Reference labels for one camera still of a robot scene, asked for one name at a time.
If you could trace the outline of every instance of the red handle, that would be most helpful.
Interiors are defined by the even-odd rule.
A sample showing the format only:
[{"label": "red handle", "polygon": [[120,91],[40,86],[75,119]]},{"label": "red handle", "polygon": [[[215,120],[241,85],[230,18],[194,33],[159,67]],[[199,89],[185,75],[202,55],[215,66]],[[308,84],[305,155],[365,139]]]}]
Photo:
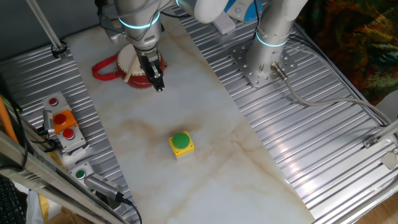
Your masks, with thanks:
[{"label": "red handle", "polygon": [[112,62],[117,60],[118,54],[119,54],[119,52],[116,53],[116,55],[113,55],[112,57],[109,57],[109,58],[103,60],[102,62],[94,65],[93,68],[91,69],[93,71],[93,77],[98,80],[101,80],[101,81],[110,81],[110,80],[114,80],[115,78],[119,78],[120,74],[116,73],[116,70],[113,73],[109,73],[109,74],[105,74],[105,75],[98,74],[98,71],[100,71],[104,67],[107,67]]}]

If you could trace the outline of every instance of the black keyboard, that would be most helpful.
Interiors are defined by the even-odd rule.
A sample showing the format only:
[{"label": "black keyboard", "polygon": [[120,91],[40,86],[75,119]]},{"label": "black keyboard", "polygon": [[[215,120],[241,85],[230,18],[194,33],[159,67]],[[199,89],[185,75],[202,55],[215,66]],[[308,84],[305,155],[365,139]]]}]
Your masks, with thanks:
[{"label": "black keyboard", "polygon": [[0,223],[22,224],[26,222],[25,213],[18,201],[18,192],[7,177],[0,175]]}]

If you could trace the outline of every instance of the blue light ring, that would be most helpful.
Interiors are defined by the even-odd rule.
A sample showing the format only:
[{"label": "blue light ring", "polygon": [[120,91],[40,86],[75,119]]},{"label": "blue light ring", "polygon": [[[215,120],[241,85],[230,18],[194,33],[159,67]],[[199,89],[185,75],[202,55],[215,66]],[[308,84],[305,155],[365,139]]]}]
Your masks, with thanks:
[{"label": "blue light ring", "polygon": [[262,40],[260,39],[260,37],[259,37],[258,32],[256,32],[256,36],[257,36],[257,39],[259,39],[260,42],[261,42],[262,44],[264,44],[264,45],[266,45],[266,46],[269,46],[269,47],[280,47],[280,46],[286,44],[286,42],[287,42],[287,40],[286,40],[283,44],[272,45],[272,44],[267,44],[267,43],[265,43],[264,41],[262,41]]},{"label": "blue light ring", "polygon": [[145,28],[148,28],[148,27],[154,25],[159,20],[159,17],[160,17],[160,13],[157,14],[157,17],[150,24],[146,24],[146,25],[142,25],[142,26],[129,25],[129,24],[123,22],[120,18],[119,18],[119,21],[121,22],[121,24],[125,25],[126,27],[128,27],[130,29],[145,29]]}]

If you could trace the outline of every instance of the orange button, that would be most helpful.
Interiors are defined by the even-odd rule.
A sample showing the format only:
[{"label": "orange button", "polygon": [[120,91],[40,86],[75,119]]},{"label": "orange button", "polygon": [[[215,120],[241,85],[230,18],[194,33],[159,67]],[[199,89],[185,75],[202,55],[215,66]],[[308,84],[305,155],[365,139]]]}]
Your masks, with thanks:
[{"label": "orange button", "polygon": [[70,110],[66,110],[54,117],[55,134],[72,126],[78,126],[75,117]]}]

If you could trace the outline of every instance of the yellow cable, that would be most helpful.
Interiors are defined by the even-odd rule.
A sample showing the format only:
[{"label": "yellow cable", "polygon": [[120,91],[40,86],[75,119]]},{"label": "yellow cable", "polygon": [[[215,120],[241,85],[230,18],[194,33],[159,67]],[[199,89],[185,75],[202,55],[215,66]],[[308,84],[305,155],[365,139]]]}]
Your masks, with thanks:
[{"label": "yellow cable", "polygon": [[12,140],[14,140],[14,142],[18,143],[18,139],[17,139],[17,136],[15,135],[14,128],[12,128],[10,117],[8,116],[6,105],[4,105],[4,102],[1,98],[1,96],[0,96],[0,118],[2,120],[4,128],[6,129],[7,135]]}]

